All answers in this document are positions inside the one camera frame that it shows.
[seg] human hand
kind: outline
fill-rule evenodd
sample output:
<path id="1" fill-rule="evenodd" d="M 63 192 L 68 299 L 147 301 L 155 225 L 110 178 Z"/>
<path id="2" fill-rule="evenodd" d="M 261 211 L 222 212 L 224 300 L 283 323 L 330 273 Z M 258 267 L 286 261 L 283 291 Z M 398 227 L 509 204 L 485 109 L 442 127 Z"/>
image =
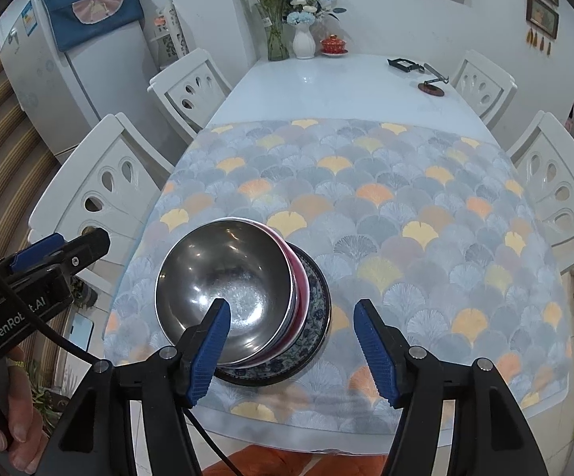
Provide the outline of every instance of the human hand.
<path id="1" fill-rule="evenodd" d="M 8 358 L 23 361 L 25 354 L 15 347 Z M 9 367 L 9 429 L 14 441 L 9 448 L 10 464 L 27 474 L 38 467 L 49 437 L 42 430 L 42 416 L 34 408 L 27 373 L 17 365 Z M 0 431 L 0 451 L 7 448 L 5 435 Z"/>

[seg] refrigerator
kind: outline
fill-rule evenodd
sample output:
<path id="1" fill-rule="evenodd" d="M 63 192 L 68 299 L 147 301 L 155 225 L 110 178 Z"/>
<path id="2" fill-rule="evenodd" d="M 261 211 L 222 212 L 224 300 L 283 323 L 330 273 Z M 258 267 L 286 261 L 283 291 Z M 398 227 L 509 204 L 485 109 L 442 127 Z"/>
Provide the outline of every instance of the refrigerator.
<path id="1" fill-rule="evenodd" d="M 30 0 L 15 21 L 0 60 L 60 163 L 104 116 L 118 112 L 172 164 L 181 157 L 183 140 L 147 93 L 157 68 L 141 20 L 139 0 Z"/>

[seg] dark rimmed plate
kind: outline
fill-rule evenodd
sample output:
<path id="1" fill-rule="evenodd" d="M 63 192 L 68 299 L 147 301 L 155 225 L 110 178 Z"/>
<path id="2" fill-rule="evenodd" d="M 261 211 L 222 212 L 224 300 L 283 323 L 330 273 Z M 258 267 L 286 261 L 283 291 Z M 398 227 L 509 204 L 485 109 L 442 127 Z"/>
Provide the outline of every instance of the dark rimmed plate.
<path id="1" fill-rule="evenodd" d="M 289 244 L 305 267 L 310 287 L 309 312 L 305 327 L 294 344 L 267 363 L 247 369 L 216 369 L 215 376 L 242 386 L 267 386 L 280 383 L 301 371 L 320 350 L 329 332 L 330 293 L 323 273 L 309 255 Z"/>

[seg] black cable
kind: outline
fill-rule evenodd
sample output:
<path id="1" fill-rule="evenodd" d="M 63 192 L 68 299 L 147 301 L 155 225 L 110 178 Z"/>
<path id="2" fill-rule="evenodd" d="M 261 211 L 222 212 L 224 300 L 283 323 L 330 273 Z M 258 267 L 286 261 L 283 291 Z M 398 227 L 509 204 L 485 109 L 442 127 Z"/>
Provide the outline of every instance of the black cable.
<path id="1" fill-rule="evenodd" d="M 183 413 L 190 420 L 192 425 L 197 429 L 199 435 L 203 437 L 203 440 L 205 440 L 207 445 L 209 445 L 212 448 L 212 451 L 214 451 L 218 455 L 218 458 L 220 458 L 223 461 L 223 463 L 227 465 L 236 476 L 243 476 L 242 472 L 240 472 L 238 468 L 232 463 L 232 461 L 229 458 L 227 458 L 227 455 L 221 451 L 221 449 L 215 444 L 214 440 L 212 440 L 212 438 L 203 429 L 203 426 L 201 426 L 199 421 L 197 421 L 197 418 L 194 417 L 192 412 L 187 408 L 184 408 Z"/>
<path id="2" fill-rule="evenodd" d="M 94 364 L 99 361 L 96 356 L 91 353 L 86 352 L 82 348 L 79 348 L 74 343 L 69 342 L 66 338 L 60 335 L 57 331 L 51 329 L 41 318 L 39 318 L 33 311 L 29 309 L 29 306 L 16 295 L 16 292 L 10 288 L 10 286 L 0 277 L 0 294 L 5 297 L 8 301 L 14 303 L 18 311 L 31 323 L 34 325 L 35 329 L 40 331 L 49 340 L 51 340 L 58 347 L 62 347 L 65 351 L 71 353 L 73 356 L 80 358 L 89 364 Z"/>

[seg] blue gripper pad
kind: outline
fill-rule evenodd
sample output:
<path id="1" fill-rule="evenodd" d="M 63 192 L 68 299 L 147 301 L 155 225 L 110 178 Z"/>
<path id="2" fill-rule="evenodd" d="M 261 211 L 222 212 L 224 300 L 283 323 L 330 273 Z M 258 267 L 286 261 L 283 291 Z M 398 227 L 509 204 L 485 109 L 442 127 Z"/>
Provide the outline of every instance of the blue gripper pad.
<path id="1" fill-rule="evenodd" d="M 218 301 L 222 301 L 220 304 L 221 308 L 216 313 L 190 366 L 190 386 L 186 396 L 193 406 L 207 393 L 216 370 L 216 362 L 221 357 L 223 345 L 230 332 L 232 317 L 230 305 L 225 299 L 217 299 L 215 303 L 218 304 Z"/>
<path id="2" fill-rule="evenodd" d="M 37 265 L 46 255 L 57 251 L 65 243 L 63 236 L 58 233 L 42 238 L 15 255 L 11 264 L 12 272 L 22 272 Z"/>
<path id="3" fill-rule="evenodd" d="M 393 406 L 399 397 L 395 367 L 362 301 L 353 310 L 353 328 L 380 396 Z"/>

